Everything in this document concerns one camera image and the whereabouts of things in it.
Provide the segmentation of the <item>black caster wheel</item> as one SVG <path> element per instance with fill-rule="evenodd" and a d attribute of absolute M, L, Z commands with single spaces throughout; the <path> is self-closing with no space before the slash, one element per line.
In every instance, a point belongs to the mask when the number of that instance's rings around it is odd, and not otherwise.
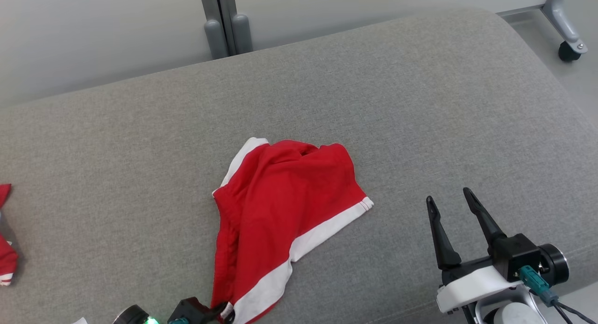
<path fill-rule="evenodd" d="M 564 41 L 559 47 L 558 56 L 561 61 L 570 63 L 577 61 L 581 57 L 581 54 L 574 51 L 570 45 Z"/>

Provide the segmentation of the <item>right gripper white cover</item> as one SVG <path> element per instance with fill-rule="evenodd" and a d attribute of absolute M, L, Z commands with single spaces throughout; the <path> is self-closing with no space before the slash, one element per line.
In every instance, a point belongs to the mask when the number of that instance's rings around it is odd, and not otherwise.
<path fill-rule="evenodd" d="M 488 254 L 493 256 L 495 242 L 507 236 L 469 187 L 463 188 L 463 194 L 470 211 L 476 216 L 483 231 L 488 245 Z M 440 270 L 455 268 L 461 264 L 461 256 L 453 249 L 447 237 L 441 224 L 439 209 L 432 196 L 426 198 L 426 205 L 436 264 Z M 570 267 L 564 254 L 553 245 L 540 245 L 540 251 L 541 263 L 538 273 L 541 277 L 551 288 L 567 282 L 570 277 Z M 539 297 L 525 286 L 521 279 L 513 283 L 507 282 L 491 265 L 490 258 L 470 262 L 469 265 L 474 267 L 471 273 L 454 278 L 450 283 L 439 287 L 436 304 L 441 313 L 451 315 L 461 310 L 466 315 L 540 314 L 535 301 L 535 298 Z"/>

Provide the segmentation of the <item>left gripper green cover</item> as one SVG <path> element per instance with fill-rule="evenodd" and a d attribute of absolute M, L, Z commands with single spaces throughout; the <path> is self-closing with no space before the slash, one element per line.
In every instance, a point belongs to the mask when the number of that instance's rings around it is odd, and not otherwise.
<path fill-rule="evenodd" d="M 223 302 L 215 306 L 215 320 L 218 324 L 233 324 L 235 320 L 234 306 L 230 302 Z M 150 316 L 139 305 L 134 304 L 124 309 L 113 321 L 113 324 L 160 324 L 156 318 Z"/>

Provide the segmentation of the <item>red shorts white trim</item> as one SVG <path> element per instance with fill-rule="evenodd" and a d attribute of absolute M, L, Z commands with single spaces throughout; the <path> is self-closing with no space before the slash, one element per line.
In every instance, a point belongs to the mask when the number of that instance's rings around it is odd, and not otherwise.
<path fill-rule="evenodd" d="M 300 260 L 374 203 L 341 144 L 249 138 L 212 192 L 220 215 L 211 306 L 253 324 L 282 298 Z"/>

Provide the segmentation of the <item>grey metal table leg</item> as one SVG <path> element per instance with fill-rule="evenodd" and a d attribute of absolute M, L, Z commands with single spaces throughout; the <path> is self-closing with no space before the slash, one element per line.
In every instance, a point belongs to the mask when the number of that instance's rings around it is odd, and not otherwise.
<path fill-rule="evenodd" d="M 564 10 L 564 0 L 546 0 L 541 7 L 542 13 L 550 21 L 553 27 L 571 51 L 577 54 L 587 53 L 587 45 L 580 38 L 580 34 L 574 27 Z"/>

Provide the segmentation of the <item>red white-sleeved T-shirt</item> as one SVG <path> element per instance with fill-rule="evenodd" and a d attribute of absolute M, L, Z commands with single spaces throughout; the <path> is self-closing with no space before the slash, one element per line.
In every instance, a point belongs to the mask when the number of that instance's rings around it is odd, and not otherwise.
<path fill-rule="evenodd" d="M 11 184 L 0 184 L 0 219 L 1 209 L 8 200 Z M 0 231 L 0 286 L 9 286 L 17 269 L 18 254 L 12 243 L 7 241 Z"/>

